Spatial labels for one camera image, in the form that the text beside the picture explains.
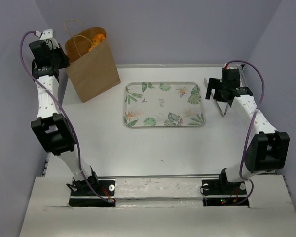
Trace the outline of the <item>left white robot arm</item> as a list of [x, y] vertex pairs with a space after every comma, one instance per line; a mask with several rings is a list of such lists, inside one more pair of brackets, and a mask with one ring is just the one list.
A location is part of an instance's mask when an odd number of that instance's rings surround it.
[[59, 70], [69, 66], [69, 58], [54, 38], [41, 38], [29, 48], [34, 56], [31, 70], [39, 105], [31, 129], [44, 150], [60, 158], [72, 172], [74, 181], [68, 187], [94, 195], [100, 186], [98, 177], [81, 158], [76, 132], [58, 100]]

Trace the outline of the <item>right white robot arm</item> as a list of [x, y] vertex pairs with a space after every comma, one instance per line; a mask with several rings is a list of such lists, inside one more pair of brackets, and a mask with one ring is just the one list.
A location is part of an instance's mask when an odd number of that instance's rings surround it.
[[289, 135], [271, 125], [256, 104], [251, 90], [242, 85], [241, 71], [240, 68], [223, 69], [220, 79], [204, 81], [205, 98], [227, 103], [248, 129], [240, 162], [223, 169], [219, 175], [217, 188], [224, 194], [230, 193], [235, 183], [266, 171], [283, 169], [290, 142]]

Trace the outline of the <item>metal kitchen tongs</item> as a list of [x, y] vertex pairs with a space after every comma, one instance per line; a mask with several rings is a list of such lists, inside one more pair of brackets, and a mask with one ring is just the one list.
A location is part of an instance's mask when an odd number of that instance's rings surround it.
[[211, 99], [211, 101], [214, 103], [214, 105], [215, 105], [216, 109], [218, 110], [220, 116], [221, 116], [222, 118], [225, 117], [225, 115], [227, 114], [227, 111], [228, 111], [229, 105], [226, 103], [226, 104], [225, 104], [225, 109], [223, 110], [223, 109], [221, 108], [221, 106], [220, 106], [220, 105], [221, 105], [221, 102], [220, 102], [220, 101], [217, 101], [217, 100], [214, 99], [214, 93], [212, 93], [212, 92], [211, 92], [211, 95], [210, 95], [210, 99]]

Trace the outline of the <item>brown paper bag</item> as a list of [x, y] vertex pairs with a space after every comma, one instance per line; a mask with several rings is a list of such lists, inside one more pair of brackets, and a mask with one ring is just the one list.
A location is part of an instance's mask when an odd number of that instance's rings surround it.
[[[84, 103], [120, 84], [120, 77], [106, 30], [102, 27], [84, 28], [80, 21], [74, 21], [82, 28], [82, 31], [76, 34], [66, 25], [69, 20], [64, 22], [65, 31], [70, 35], [70, 39], [65, 43], [70, 62], [66, 74]], [[92, 39], [97, 33], [105, 34], [106, 38], [89, 52]]]

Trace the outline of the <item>long seeded fake baguette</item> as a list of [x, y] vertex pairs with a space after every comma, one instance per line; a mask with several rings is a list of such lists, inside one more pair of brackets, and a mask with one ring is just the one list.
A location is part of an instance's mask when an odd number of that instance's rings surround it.
[[89, 52], [92, 51], [96, 46], [98, 46], [104, 39], [106, 35], [103, 33], [97, 33], [92, 39], [92, 45], [89, 48]]

